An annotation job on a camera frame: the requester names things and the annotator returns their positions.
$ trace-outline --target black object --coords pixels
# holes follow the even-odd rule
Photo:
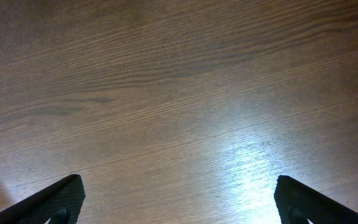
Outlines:
[[[282,224],[358,224],[358,213],[289,176],[281,175],[274,193]]]
[[[74,224],[85,199],[81,176],[72,174],[0,212],[0,224]]]

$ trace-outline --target dark wood grain streak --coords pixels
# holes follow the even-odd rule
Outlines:
[[[72,173],[78,223],[358,211],[358,1],[0,0],[0,210]]]

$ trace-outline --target wooden surface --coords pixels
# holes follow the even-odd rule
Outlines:
[[[279,223],[277,176],[358,211],[358,1],[0,1],[0,210]]]

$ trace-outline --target brown wooden tabletop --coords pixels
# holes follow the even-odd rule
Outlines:
[[[68,174],[78,223],[358,212],[358,1],[0,0],[0,210]]]

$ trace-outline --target wood grain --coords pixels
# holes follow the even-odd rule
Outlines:
[[[78,223],[358,211],[358,1],[0,0],[0,209],[72,173]]]

